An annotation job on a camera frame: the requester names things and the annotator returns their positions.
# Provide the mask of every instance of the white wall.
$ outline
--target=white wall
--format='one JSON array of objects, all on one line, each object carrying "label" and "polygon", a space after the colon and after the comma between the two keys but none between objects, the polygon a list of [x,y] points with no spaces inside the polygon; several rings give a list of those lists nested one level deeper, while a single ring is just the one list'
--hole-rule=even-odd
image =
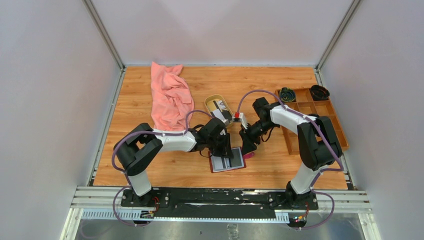
[{"label": "white wall", "polygon": [[423,9],[364,0],[323,69],[384,240],[423,238]]},{"label": "white wall", "polygon": [[119,70],[81,0],[0,2],[0,239],[58,239]]},{"label": "white wall", "polygon": [[314,65],[351,1],[93,0],[130,65]]}]

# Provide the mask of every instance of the wooden compartment box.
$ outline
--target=wooden compartment box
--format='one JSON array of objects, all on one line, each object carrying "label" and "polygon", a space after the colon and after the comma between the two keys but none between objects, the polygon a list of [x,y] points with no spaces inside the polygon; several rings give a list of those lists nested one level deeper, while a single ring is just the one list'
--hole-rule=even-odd
[{"label": "wooden compartment box", "polygon": [[[338,141],[340,142],[341,149],[346,151],[349,148],[348,140],[346,139],[345,133],[343,132],[342,125],[340,124],[339,118],[334,111],[331,100],[325,101],[314,101],[312,99],[309,88],[293,89],[296,94],[295,102],[287,102],[287,106],[299,111],[303,114],[318,114],[319,116],[327,116],[331,119],[331,123],[334,127],[335,134],[337,135]],[[275,91],[277,96],[280,95],[280,90]],[[288,130],[285,127],[281,127],[284,134],[284,139],[287,144],[288,154],[297,155],[299,154],[299,140],[298,136]]]}]

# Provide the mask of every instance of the wooden tabletop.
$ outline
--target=wooden tabletop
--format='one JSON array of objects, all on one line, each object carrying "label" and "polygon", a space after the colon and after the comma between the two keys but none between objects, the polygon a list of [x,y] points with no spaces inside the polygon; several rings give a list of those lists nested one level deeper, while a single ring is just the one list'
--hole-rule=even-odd
[{"label": "wooden tabletop", "polygon": [[[190,87],[194,109],[205,110],[204,100],[219,94],[233,112],[250,90],[264,89],[273,93],[282,87],[308,88],[317,83],[311,67],[184,67],[180,76]],[[111,165],[113,146],[140,123],[153,127],[150,83],[150,67],[127,68],[94,179],[95,186],[126,185],[124,175]],[[255,92],[246,97],[240,112],[251,124],[258,120],[252,103],[260,97],[275,102],[266,93]],[[190,126],[205,124],[208,120],[205,114],[194,113]],[[240,129],[239,123],[228,128],[232,147],[242,145]],[[173,151],[159,153],[147,168],[147,175],[153,187],[285,189],[300,164],[300,156],[289,155],[283,132],[276,128],[269,141],[258,146],[255,156],[246,160],[246,168],[211,173],[209,160],[198,152]],[[342,172],[326,172],[315,187],[347,189]]]}]

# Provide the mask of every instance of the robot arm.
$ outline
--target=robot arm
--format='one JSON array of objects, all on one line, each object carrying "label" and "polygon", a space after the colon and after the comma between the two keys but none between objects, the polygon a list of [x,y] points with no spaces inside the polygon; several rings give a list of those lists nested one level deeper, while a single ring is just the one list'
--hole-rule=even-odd
[{"label": "robot arm", "polygon": [[[286,197],[289,203],[296,205],[311,194],[311,185],[316,180],[317,174],[333,164],[335,159],[324,142],[317,141],[318,133],[314,126],[305,118],[290,112],[288,106],[281,106],[279,102],[270,104],[261,97],[255,100],[253,108],[259,116],[259,120],[253,125],[246,123],[242,113],[234,115],[234,121],[245,123],[242,124],[239,132],[243,141],[243,155],[256,150],[257,145],[261,144],[260,137],[271,128],[283,126],[298,136],[302,164],[296,176],[286,186]],[[340,157],[342,148],[331,120],[326,116],[308,117],[319,126],[333,151]]]},{"label": "robot arm", "polygon": [[154,132],[154,134],[130,137],[116,152],[135,194],[141,197],[152,189],[146,169],[158,153],[197,152],[209,148],[214,156],[233,157],[230,134],[227,133],[225,124],[219,118],[214,117],[206,125],[200,127],[199,131],[195,127],[189,128],[184,133],[185,131],[157,130],[151,128],[148,123],[142,123],[129,133]]}]

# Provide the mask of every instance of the pink cloth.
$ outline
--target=pink cloth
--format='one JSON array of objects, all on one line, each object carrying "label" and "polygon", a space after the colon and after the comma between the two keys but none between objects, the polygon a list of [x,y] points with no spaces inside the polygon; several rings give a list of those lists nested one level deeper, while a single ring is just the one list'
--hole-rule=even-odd
[{"label": "pink cloth", "polygon": [[195,109],[189,85],[179,77],[183,65],[166,67],[151,63],[151,118],[154,128],[163,131],[186,129],[186,115]]}]

